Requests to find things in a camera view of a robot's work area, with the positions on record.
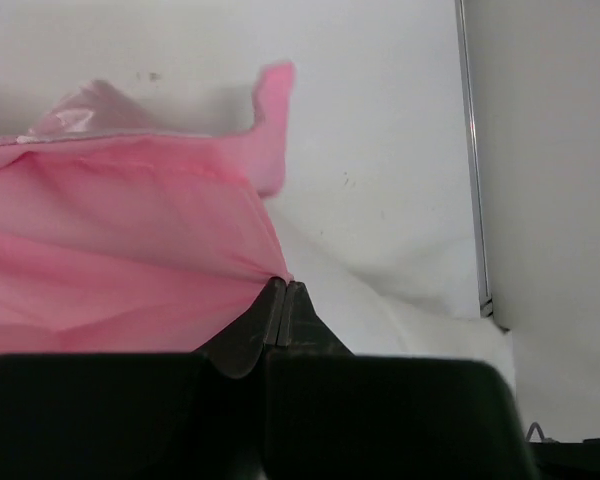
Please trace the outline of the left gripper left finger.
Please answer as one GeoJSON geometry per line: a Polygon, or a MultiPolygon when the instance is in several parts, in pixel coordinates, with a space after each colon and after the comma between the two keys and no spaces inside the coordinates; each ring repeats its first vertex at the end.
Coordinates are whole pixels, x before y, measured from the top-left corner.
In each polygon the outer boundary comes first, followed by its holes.
{"type": "Polygon", "coordinates": [[[286,296],[187,353],[0,355],[0,479],[260,479],[262,360],[286,296]]]}

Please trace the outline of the pink satin pillowcase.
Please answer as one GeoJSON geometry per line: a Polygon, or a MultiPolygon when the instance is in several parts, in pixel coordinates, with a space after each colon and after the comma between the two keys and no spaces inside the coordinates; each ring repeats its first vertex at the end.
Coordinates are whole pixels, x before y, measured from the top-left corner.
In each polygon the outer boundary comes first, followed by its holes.
{"type": "Polygon", "coordinates": [[[265,68],[237,133],[156,129],[95,82],[0,136],[0,354],[191,351],[289,280],[264,201],[294,76],[265,68]]]}

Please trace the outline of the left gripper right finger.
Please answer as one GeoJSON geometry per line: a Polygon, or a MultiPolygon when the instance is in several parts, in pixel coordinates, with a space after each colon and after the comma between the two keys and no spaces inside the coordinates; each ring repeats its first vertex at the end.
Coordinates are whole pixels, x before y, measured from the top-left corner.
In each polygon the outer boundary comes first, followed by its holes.
{"type": "Polygon", "coordinates": [[[360,356],[286,291],[264,360],[270,479],[534,479],[512,393],[473,360],[360,356]]]}

